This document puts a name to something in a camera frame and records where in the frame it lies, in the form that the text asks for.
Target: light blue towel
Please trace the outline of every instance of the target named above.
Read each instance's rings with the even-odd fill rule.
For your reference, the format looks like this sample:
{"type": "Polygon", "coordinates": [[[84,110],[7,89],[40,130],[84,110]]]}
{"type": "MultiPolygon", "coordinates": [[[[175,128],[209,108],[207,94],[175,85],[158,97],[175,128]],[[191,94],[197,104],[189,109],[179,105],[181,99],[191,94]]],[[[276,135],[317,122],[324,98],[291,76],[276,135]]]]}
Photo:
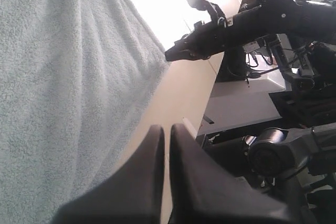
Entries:
{"type": "Polygon", "coordinates": [[[0,223],[111,175],[167,66],[129,0],[0,0],[0,223]]]}

